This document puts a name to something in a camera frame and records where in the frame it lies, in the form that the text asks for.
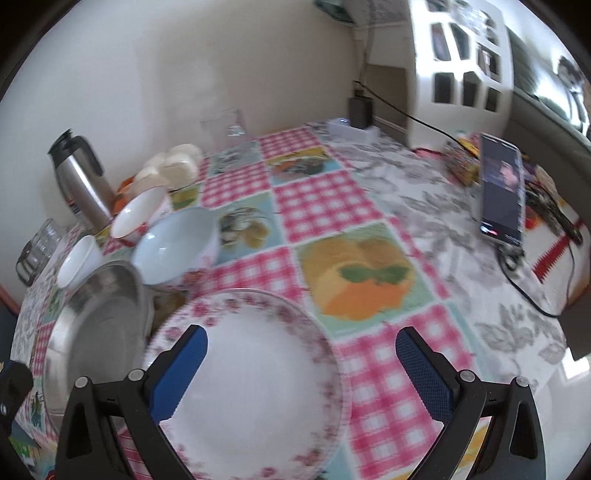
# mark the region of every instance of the black charger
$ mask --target black charger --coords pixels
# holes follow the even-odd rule
[[[349,125],[365,130],[374,122],[374,101],[363,95],[363,90],[355,89],[349,98]]]

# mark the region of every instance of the floral tablecloth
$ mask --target floral tablecloth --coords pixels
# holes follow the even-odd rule
[[[353,404],[349,433],[323,479],[404,479],[437,437],[441,424],[395,355],[401,327],[414,326],[457,369],[483,380],[520,374],[539,387],[564,352],[559,324],[535,314],[506,283],[442,162],[385,135],[372,146],[352,144],[331,138],[323,122],[266,135],[207,159],[199,181],[175,192],[173,203],[214,209],[222,231],[212,275],[187,296],[272,291],[304,306],[330,333]],[[64,301],[55,277],[80,234],[69,233],[30,288],[12,349],[34,375],[17,422],[50,449],[56,435],[41,375]],[[127,254],[112,240],[103,252]],[[544,300],[533,270],[519,281]],[[458,475],[467,474],[483,433]],[[128,434],[121,443],[137,478],[149,478]]]

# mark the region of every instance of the phone screen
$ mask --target phone screen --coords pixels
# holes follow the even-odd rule
[[[523,171],[521,155],[486,136],[481,137],[482,223],[480,231],[491,238],[521,246]]]

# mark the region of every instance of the thermos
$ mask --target thermos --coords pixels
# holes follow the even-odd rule
[[[103,167],[84,137],[66,130],[49,149],[57,185],[76,219],[98,233],[113,219],[115,194]]]

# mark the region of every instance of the stainless steel basin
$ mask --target stainless steel basin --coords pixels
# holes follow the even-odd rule
[[[59,433],[78,377],[121,380],[142,365],[154,309],[135,268],[109,262],[88,276],[64,305],[47,346],[43,397]]]

